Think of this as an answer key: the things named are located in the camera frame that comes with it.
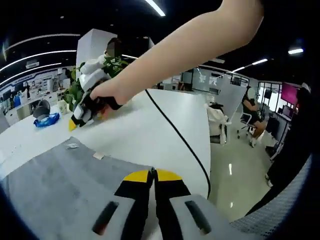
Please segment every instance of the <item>blue plastic bag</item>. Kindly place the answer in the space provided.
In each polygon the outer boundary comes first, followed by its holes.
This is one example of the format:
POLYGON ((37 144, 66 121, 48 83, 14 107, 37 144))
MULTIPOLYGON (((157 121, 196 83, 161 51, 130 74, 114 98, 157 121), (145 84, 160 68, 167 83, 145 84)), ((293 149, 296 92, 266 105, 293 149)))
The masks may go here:
POLYGON ((46 127, 55 124, 60 118, 60 114, 58 112, 49 114, 48 117, 45 117, 41 121, 38 119, 34 120, 33 124, 37 128, 46 127))

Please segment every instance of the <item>glass wall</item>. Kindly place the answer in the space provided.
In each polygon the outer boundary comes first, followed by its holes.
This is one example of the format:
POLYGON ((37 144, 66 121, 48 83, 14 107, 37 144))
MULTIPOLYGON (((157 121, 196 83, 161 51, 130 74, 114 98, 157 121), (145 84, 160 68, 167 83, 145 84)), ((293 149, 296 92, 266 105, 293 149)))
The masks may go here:
POLYGON ((258 92, 259 98, 258 103, 267 105, 271 111, 278 112, 279 109, 282 109, 284 105, 293 108, 293 104, 281 99, 282 83, 267 83, 259 82, 258 92), (271 91, 271 97, 265 98, 266 91, 271 91))

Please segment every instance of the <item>hand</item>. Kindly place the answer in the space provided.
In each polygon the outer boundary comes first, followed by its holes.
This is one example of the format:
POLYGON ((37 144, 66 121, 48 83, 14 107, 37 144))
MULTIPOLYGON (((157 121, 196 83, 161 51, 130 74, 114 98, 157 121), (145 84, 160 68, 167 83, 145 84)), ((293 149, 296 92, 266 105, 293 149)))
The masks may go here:
MULTIPOLYGON (((122 91, 122 86, 119 83, 120 81, 116 77, 101 83, 92 90, 90 98, 94 100, 97 97, 114 97, 117 104, 124 105, 129 101, 129 98, 124 96, 124 91, 122 91)), ((114 110, 109 105, 106 105, 101 111, 102 117, 107 118, 112 111, 114 110)))

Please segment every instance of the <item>shoe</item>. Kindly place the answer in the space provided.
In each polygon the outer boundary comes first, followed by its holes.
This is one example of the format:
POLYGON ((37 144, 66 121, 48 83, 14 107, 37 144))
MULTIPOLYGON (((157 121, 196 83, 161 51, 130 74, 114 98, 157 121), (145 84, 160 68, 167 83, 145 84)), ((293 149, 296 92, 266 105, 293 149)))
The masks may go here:
POLYGON ((256 146, 256 144, 257 144, 257 139, 251 138, 251 142, 250 142, 251 147, 254 148, 256 146))
POLYGON ((272 187, 274 186, 274 185, 271 183, 271 181, 270 181, 270 180, 268 181, 268 183, 267 183, 267 184, 268 184, 268 186, 269 186, 270 188, 272 188, 272 187))

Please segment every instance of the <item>sitting woman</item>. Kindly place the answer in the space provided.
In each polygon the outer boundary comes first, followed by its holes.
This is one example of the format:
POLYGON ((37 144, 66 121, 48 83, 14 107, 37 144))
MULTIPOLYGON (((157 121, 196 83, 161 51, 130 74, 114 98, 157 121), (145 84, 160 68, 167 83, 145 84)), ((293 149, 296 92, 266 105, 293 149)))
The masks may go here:
POLYGON ((249 124, 254 125, 256 127, 256 130, 253 133, 252 139, 250 141, 250 145, 254 148, 257 139, 261 136, 261 134, 266 129, 266 122, 262 121, 259 117, 257 110, 258 105, 255 103, 255 90, 252 87, 247 87, 245 95, 242 99, 242 106, 243 106, 243 112, 245 114, 250 114, 251 119, 249 121, 249 124))

